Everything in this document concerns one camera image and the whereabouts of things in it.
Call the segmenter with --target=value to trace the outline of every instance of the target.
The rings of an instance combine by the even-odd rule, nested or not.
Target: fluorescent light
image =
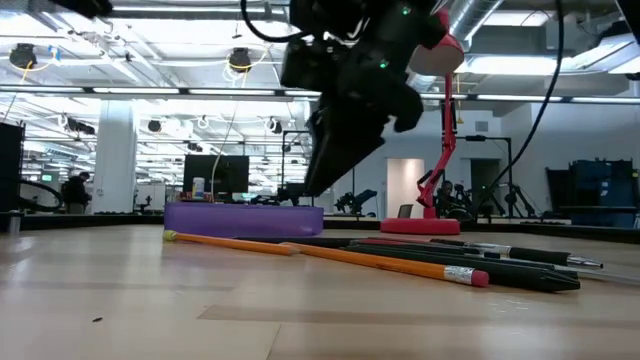
[[[622,48],[627,47],[629,44],[631,44],[631,41],[623,41],[611,44],[604,44],[603,41],[600,46],[574,56],[572,60],[574,69],[588,69],[592,65],[606,59]]]
[[[478,100],[485,101],[523,101],[523,102],[543,102],[544,96],[518,96],[518,95],[478,95]],[[549,98],[551,102],[562,100],[559,96]]]
[[[529,10],[498,10],[484,22],[483,26],[528,26],[544,25],[555,12],[531,12]]]
[[[37,152],[47,151],[47,148],[43,144],[35,141],[25,141],[22,145],[22,148],[27,151],[37,151]]]
[[[640,73],[640,56],[627,61],[617,68],[609,71],[609,74],[637,74]]]
[[[574,97],[572,103],[578,104],[603,104],[603,105],[640,105],[640,98],[616,98],[616,97]]]
[[[320,96],[320,92],[307,90],[288,90],[284,92],[287,96]]]
[[[93,88],[99,94],[179,94],[180,90],[172,88]]]
[[[223,8],[216,6],[114,6],[114,11],[146,11],[146,12],[226,12],[240,13],[240,8]],[[261,8],[247,8],[248,13],[264,13]],[[282,9],[273,9],[274,14],[283,14]]]
[[[15,91],[15,92],[63,92],[63,93],[78,93],[84,92],[82,88],[78,87],[66,87],[66,86],[0,86],[0,91]]]
[[[466,72],[487,75],[551,75],[556,60],[540,56],[481,56]]]
[[[273,90],[190,89],[193,95],[275,95]]]
[[[444,100],[444,94],[420,94],[422,100]]]

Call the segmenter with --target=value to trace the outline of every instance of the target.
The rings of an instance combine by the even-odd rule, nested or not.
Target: computer monitor
[[[218,155],[187,155],[184,162],[182,191],[193,189],[193,179],[205,180],[204,191],[211,192],[211,171]],[[221,156],[216,168],[216,193],[246,193],[249,191],[249,157]]]

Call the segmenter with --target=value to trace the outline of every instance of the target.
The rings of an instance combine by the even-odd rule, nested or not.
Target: person
[[[67,214],[84,214],[91,195],[87,194],[84,183],[91,176],[88,172],[81,172],[72,176],[62,185],[62,199],[67,206]]]

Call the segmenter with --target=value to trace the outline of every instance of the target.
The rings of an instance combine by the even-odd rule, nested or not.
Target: ceiling pipe
[[[451,26],[449,33],[460,43],[465,52],[472,45],[471,39],[489,16],[504,0],[456,0],[449,10]]]

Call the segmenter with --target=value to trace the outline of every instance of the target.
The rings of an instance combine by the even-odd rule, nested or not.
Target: white pillar
[[[102,101],[91,209],[133,211],[139,120],[131,101]]]

